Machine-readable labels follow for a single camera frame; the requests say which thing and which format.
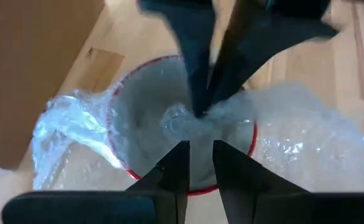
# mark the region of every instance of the bucket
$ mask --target bucket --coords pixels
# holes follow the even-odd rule
[[[212,164],[212,138],[217,138],[216,134],[195,135],[196,130],[192,128],[189,130],[191,133],[186,134],[193,138],[200,136],[198,139],[170,139],[164,133],[162,120],[164,113],[177,104],[192,111],[187,73],[180,55],[155,58],[138,66],[114,89],[106,119],[110,146],[125,170],[135,179],[140,179],[179,141],[189,140],[189,195],[209,193],[218,188]],[[179,124],[185,125],[184,120],[180,121]],[[252,122],[244,129],[244,133],[248,134],[243,136],[244,141],[240,144],[243,147],[239,150],[252,156],[257,125]]]

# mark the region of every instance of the wooden floor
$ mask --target wooden floor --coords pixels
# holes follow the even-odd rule
[[[233,7],[231,0],[215,2],[220,19],[213,56]],[[364,132],[364,4],[333,1],[324,19],[341,28],[341,33],[328,42],[308,41],[281,52],[254,75],[249,86],[264,88],[283,80],[298,80],[329,106],[355,120]],[[108,0],[60,92],[74,88],[102,91],[146,60],[174,53],[174,38],[160,18],[140,15],[135,1]],[[17,172],[0,170],[0,210],[10,197],[31,188],[31,170],[29,155]],[[188,212],[191,216],[198,213],[192,208]],[[220,213],[206,222],[226,223],[219,208],[204,206],[200,213]],[[187,223],[198,222],[188,218]]]

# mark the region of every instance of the clear plastic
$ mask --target clear plastic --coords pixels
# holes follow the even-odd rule
[[[131,180],[114,168],[143,176],[190,140],[190,189],[202,190],[216,184],[212,141],[247,153],[256,122],[253,158],[271,171],[314,192],[364,191],[364,134],[299,84],[241,91],[204,119],[191,113],[187,93],[181,59],[165,57],[103,93],[76,90],[51,100],[32,140],[34,188],[126,187]]]
[[[297,83],[248,91],[258,112],[254,159],[312,192],[364,191],[364,134]]]

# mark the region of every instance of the cardboard box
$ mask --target cardboard box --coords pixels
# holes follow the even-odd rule
[[[0,0],[0,167],[15,169],[103,0]]]

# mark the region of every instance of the red rim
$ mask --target red rim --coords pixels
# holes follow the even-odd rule
[[[159,62],[159,61],[164,60],[164,59],[181,58],[181,57],[182,57],[181,55],[167,55],[167,56],[158,57],[158,58],[152,59],[152,60],[150,60],[148,62],[145,62],[142,65],[135,68],[134,70],[132,70],[132,72],[127,74],[125,77],[123,77],[121,79],[121,81],[119,81],[119,84],[123,84],[132,75],[136,74],[138,71],[140,71],[142,68],[144,68],[144,67],[146,67],[148,65],[154,64],[154,63]],[[118,93],[122,89],[122,87],[123,87],[123,85],[119,85],[119,87],[117,87],[114,90],[113,96],[118,95]],[[113,132],[111,130],[112,117],[111,117],[111,113],[110,113],[111,101],[109,102],[108,108],[109,109],[108,109],[107,118],[106,118],[107,135],[112,136],[113,135]],[[247,155],[250,156],[250,157],[252,157],[252,155],[253,155],[253,153],[255,151],[257,136],[258,136],[258,125],[257,125],[256,121],[254,121],[254,131],[253,131],[253,136],[252,136],[252,143],[251,143],[251,146],[250,146],[250,148],[248,149],[248,152],[247,152]],[[113,150],[114,154],[117,154],[114,141],[110,137],[108,138],[108,141],[109,141],[109,144],[110,144],[111,149]],[[126,167],[126,164],[123,161],[121,161],[121,163],[123,164],[124,167]],[[133,170],[131,170],[131,169],[126,169],[126,172],[129,175],[131,175],[133,178],[135,178],[136,180],[141,179],[141,177],[139,175],[137,175],[137,173],[133,172]],[[201,189],[201,190],[191,190],[191,191],[189,191],[188,195],[189,196],[203,195],[203,194],[213,192],[214,190],[217,190],[218,188],[219,188],[218,185],[213,185],[213,186],[209,186],[209,187],[206,187],[204,189]]]

